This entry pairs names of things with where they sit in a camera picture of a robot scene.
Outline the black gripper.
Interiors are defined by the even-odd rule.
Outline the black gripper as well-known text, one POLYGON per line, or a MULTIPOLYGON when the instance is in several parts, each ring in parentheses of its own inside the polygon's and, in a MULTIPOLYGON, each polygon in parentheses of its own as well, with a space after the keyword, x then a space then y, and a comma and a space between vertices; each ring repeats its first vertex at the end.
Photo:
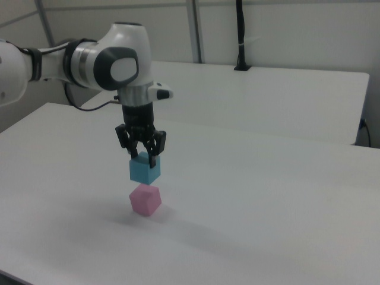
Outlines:
POLYGON ((137 107, 122 105, 122 112, 125 124, 115 128, 121 147, 134 159, 138 155, 137 141, 142 142, 148 153, 150 168, 154 168, 156 158, 164 151, 166 132, 154 128, 153 104, 137 107))

